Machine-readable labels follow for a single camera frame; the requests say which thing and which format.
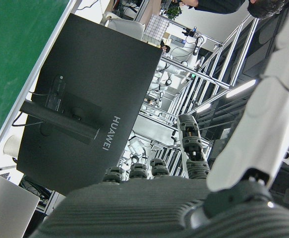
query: chair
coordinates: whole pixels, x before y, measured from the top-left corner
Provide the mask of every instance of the chair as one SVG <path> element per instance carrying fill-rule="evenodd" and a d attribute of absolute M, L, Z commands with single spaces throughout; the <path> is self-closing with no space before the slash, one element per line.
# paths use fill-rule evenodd
<path fill-rule="evenodd" d="M 142 40 L 144 34 L 144 25 L 141 23 L 122 19 L 117 15 L 114 15 L 112 12 L 105 12 L 104 18 L 106 20 L 104 26 L 137 40 Z"/>

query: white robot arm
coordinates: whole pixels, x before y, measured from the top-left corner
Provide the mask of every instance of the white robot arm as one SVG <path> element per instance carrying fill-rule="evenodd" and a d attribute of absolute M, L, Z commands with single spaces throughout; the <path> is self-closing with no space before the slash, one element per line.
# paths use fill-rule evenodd
<path fill-rule="evenodd" d="M 277 37 L 263 81 L 207 177 L 211 191 L 231 188 L 245 177 L 270 187 L 289 148 L 289 17 Z"/>

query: dark hair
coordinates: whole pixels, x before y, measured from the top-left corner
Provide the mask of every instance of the dark hair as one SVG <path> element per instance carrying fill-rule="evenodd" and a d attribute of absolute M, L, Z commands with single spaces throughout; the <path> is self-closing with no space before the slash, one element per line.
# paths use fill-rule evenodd
<path fill-rule="evenodd" d="M 274 14 L 279 14 L 285 0 L 257 0 L 251 3 L 249 0 L 248 11 L 256 18 L 264 19 Z"/>
<path fill-rule="evenodd" d="M 168 53 L 168 52 L 170 52 L 170 50 L 171 50 L 171 48 L 169 47 L 169 46 L 167 46 L 167 45 L 165 45 L 165 47 L 166 47 L 166 53 Z"/>

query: black shirt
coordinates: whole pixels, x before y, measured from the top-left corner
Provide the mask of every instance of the black shirt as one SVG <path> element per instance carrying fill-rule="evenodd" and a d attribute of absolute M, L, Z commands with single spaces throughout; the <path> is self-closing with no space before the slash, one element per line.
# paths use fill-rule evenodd
<path fill-rule="evenodd" d="M 236 12 L 245 0 L 198 0 L 195 10 L 228 14 Z"/>

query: monitor back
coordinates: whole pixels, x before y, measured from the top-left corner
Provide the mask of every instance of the monitor back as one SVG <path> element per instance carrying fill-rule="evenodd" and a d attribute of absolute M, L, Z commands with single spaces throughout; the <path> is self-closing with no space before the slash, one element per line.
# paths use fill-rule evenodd
<path fill-rule="evenodd" d="M 86 139 L 46 123 L 26 126 L 17 169 L 63 195 L 100 182 L 127 143 L 161 53 L 71 14 L 40 72 L 35 91 L 42 95 L 32 101 L 96 124 L 98 135 Z"/>

